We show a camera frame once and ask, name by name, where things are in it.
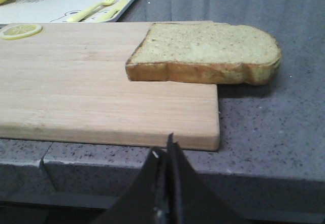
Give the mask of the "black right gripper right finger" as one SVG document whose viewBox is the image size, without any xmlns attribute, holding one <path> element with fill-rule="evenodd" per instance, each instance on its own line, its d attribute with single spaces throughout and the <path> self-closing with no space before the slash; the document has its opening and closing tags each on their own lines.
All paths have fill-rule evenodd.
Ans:
<svg viewBox="0 0 325 224">
<path fill-rule="evenodd" d="M 209 190 L 180 146 L 167 141 L 167 186 L 171 223 L 237 223 L 238 217 Z"/>
</svg>

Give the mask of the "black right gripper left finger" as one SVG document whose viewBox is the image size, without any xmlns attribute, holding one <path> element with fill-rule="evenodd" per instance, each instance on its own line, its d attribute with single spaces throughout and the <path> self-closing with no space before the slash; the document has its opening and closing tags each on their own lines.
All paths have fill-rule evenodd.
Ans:
<svg viewBox="0 0 325 224">
<path fill-rule="evenodd" d="M 166 153 L 150 149 L 130 188 L 92 223 L 166 223 Z"/>
</svg>

